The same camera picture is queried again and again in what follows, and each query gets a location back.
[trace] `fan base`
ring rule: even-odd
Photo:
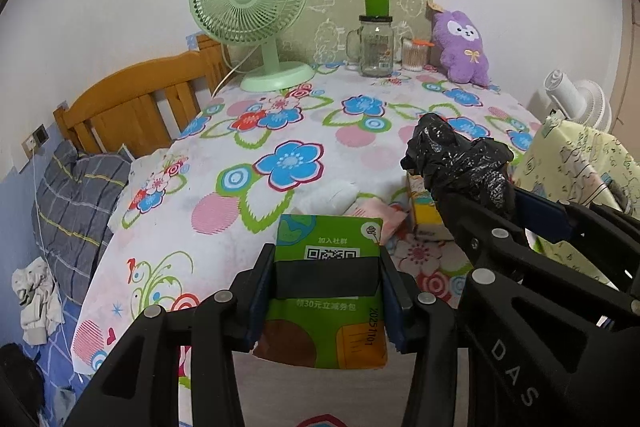
[[[264,73],[264,66],[245,74],[240,87],[249,92],[267,92],[297,86],[311,80],[316,72],[303,62],[281,62],[279,71]]]

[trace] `gray plaid blanket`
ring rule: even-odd
[[[87,155],[65,141],[38,187],[31,211],[36,244],[60,290],[77,304],[111,240],[107,222],[129,169],[129,160],[118,154]]]

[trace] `green electric fan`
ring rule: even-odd
[[[302,62],[280,62],[276,35],[291,26],[306,0],[190,0],[198,26],[223,44],[262,47],[263,65],[245,74],[241,87],[262,92],[297,86],[314,76]]]

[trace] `wooden bed frame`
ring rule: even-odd
[[[198,36],[199,51],[155,58],[110,74],[87,89],[65,109],[53,112],[63,138],[89,153],[107,152],[122,144],[136,156],[171,146],[172,140],[153,97],[163,90],[180,131],[200,112],[190,81],[205,77],[209,91],[228,73],[222,45]]]

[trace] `pink packet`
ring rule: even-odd
[[[389,206],[378,198],[358,198],[349,210],[344,213],[345,216],[355,217],[379,217],[382,219],[382,232],[380,237],[380,245],[386,245],[386,242],[394,235],[394,232],[404,221],[406,212]]]

